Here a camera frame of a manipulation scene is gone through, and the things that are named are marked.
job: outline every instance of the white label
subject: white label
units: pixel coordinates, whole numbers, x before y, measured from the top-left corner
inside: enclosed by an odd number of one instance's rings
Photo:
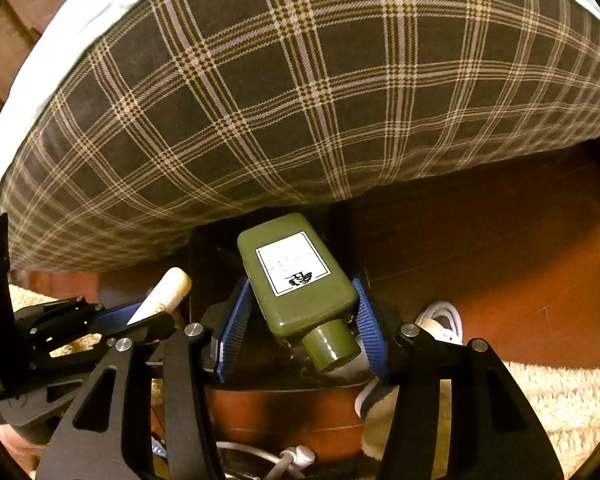
[[[331,274],[304,231],[256,249],[276,296]]]

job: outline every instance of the plaid fabric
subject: plaid fabric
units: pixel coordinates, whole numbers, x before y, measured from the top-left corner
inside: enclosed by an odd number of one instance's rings
[[[197,224],[600,137],[571,0],[143,0],[6,175],[16,268],[129,266]]]

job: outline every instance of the green bottle cap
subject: green bottle cap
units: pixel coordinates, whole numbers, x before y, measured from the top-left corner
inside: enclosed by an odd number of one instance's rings
[[[340,368],[360,353],[356,339],[341,319],[317,326],[302,338],[302,345],[320,373]]]

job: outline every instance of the fluffy rug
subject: fluffy rug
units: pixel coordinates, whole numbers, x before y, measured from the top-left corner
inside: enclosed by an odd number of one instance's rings
[[[10,285],[13,309],[30,304],[53,301],[53,298]],[[59,349],[59,354],[85,349],[97,338],[85,338]],[[551,443],[554,445],[565,478],[573,474],[589,457],[600,441],[600,368],[570,370],[537,365],[507,363],[511,375],[518,382],[527,399],[536,410]],[[449,412],[450,384],[443,381],[441,388],[442,412]],[[362,437],[363,451],[377,460],[382,458],[395,409],[397,390],[378,402],[369,412]],[[438,427],[438,441],[448,449],[450,421],[442,418]],[[448,460],[444,450],[436,450],[436,465],[432,478],[445,472]]]

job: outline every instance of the sneaker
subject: sneaker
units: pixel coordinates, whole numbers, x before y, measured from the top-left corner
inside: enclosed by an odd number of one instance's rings
[[[439,327],[431,324],[428,320],[433,320]],[[462,320],[460,313],[448,301],[435,301],[431,303],[416,318],[415,323],[429,332],[439,341],[445,341],[455,344],[462,344]]]

